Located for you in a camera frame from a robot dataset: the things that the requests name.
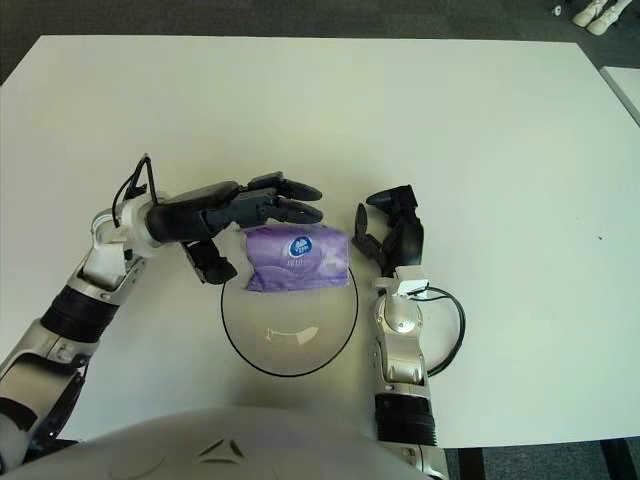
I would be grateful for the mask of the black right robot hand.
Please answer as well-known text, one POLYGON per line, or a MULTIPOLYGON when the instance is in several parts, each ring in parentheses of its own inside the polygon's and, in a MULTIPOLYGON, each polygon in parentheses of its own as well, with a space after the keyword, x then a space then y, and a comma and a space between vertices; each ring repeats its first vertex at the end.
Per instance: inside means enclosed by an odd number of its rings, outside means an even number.
POLYGON ((416 214, 418 203, 411 185, 403 185, 369 196, 366 204, 387 216, 389 232, 383 241, 367 232, 368 215, 363 203, 356 210, 353 246, 373 260, 383 277, 391 278, 397 267, 422 263, 424 228, 416 214))

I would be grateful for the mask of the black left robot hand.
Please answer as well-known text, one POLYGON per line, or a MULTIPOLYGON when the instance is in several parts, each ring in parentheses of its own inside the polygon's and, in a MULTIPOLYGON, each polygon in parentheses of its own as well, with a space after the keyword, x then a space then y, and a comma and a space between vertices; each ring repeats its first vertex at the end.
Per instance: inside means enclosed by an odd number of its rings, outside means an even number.
POLYGON ((192 190, 152 207, 146 225, 158 243, 179 243, 203 283, 222 285, 237 275, 214 238, 235 223, 241 228, 263 226, 269 220, 316 224, 323 213, 311 203, 322 192, 293 181, 278 171, 240 185, 225 181, 192 190))

